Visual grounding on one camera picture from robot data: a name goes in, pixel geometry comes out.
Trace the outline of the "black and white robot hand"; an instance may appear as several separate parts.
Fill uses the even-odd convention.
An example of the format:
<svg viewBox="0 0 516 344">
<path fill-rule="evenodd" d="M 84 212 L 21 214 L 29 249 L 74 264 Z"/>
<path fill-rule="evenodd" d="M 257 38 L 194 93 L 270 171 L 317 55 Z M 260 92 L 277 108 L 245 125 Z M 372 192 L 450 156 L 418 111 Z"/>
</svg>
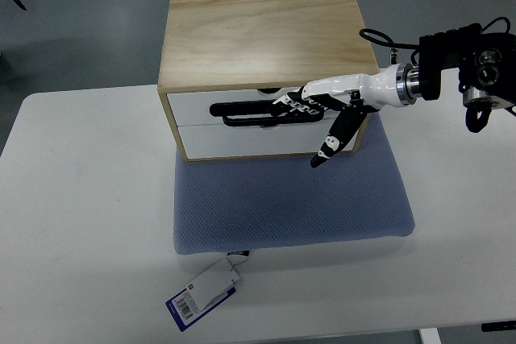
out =
<svg viewBox="0 0 516 344">
<path fill-rule="evenodd" d="M 393 64 L 378 74 L 364 73 L 310 81 L 273 102 L 271 115 L 291 117 L 334 110 L 337 118 L 327 132 L 310 166 L 316 168 L 341 152 L 360 129 L 368 114 L 385 106 L 413 105 L 422 96 L 418 68 Z"/>
</svg>

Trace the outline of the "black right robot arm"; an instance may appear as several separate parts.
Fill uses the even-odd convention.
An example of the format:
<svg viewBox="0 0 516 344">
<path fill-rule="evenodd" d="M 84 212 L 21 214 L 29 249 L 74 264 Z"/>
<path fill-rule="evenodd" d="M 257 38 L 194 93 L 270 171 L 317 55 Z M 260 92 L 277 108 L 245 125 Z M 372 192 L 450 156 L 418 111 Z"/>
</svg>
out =
<svg viewBox="0 0 516 344">
<path fill-rule="evenodd" d="M 482 26 L 424 35 L 417 44 L 394 42 L 385 33 L 363 28 L 361 38 L 390 49 L 389 76 L 396 101 L 412 105 L 418 98 L 434 101 L 441 93 L 441 72 L 459 70 L 458 91 L 466 109 L 465 125 L 472 133 L 482 131 L 493 110 L 515 115 L 515 35 L 505 16 Z"/>
</svg>

